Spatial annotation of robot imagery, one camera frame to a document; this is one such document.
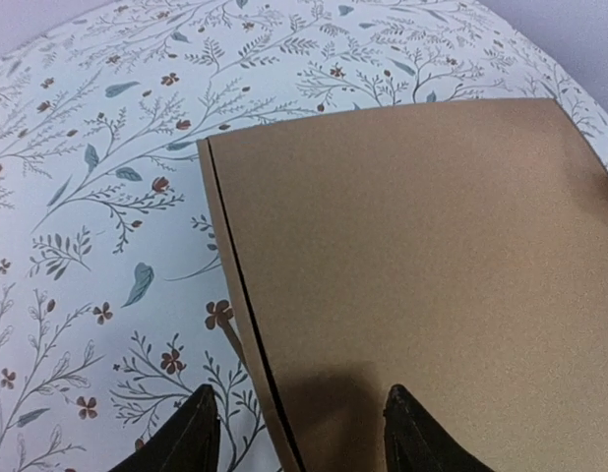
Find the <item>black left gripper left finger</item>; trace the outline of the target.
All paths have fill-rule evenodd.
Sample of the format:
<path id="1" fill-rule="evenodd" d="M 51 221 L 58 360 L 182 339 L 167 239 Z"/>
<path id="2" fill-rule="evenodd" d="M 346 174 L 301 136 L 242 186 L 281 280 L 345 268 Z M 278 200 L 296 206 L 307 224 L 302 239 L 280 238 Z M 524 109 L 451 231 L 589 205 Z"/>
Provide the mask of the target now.
<path id="1" fill-rule="evenodd" d="M 215 472 L 219 446 L 214 390 L 202 384 L 145 445 L 110 472 Z"/>

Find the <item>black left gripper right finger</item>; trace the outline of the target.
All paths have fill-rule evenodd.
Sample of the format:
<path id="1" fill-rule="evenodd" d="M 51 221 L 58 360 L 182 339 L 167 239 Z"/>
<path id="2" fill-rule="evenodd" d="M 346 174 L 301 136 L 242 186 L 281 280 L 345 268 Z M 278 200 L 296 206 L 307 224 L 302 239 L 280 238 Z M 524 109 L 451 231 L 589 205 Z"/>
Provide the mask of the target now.
<path id="1" fill-rule="evenodd" d="M 402 384 L 384 409 L 384 444 L 391 472 L 491 472 L 465 450 Z"/>

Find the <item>brown cardboard box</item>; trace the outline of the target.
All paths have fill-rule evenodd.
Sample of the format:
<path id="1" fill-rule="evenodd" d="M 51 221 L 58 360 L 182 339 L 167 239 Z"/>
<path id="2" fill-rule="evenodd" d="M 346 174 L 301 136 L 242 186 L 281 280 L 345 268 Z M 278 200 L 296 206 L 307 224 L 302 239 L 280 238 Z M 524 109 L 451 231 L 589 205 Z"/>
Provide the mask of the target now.
<path id="1" fill-rule="evenodd" d="M 323 114 L 198 149 L 284 470 L 384 470 L 402 384 L 495 471 L 608 471 L 608 171 L 555 100 Z"/>

